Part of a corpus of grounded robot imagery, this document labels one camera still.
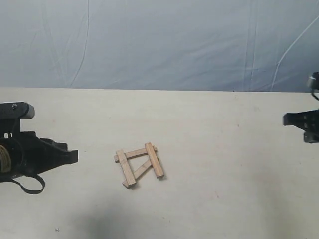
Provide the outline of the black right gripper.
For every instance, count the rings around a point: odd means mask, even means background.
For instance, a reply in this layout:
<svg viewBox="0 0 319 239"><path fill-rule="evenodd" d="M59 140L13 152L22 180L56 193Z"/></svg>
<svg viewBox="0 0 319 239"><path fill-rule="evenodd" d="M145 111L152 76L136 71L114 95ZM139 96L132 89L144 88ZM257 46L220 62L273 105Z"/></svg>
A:
<svg viewBox="0 0 319 239"><path fill-rule="evenodd" d="M283 126L294 126L304 130L305 143L319 142L319 111L313 110L300 113L286 113Z"/></svg>

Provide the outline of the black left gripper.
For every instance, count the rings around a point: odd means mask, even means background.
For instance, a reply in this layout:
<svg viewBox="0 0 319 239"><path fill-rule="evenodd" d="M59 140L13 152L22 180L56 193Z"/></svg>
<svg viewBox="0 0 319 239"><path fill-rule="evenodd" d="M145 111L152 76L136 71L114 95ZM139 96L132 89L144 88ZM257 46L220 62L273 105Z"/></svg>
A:
<svg viewBox="0 0 319 239"><path fill-rule="evenodd" d="M39 138L34 132L0 139L0 181L34 176L62 165L78 162L78 150L68 150L66 143Z"/></svg>

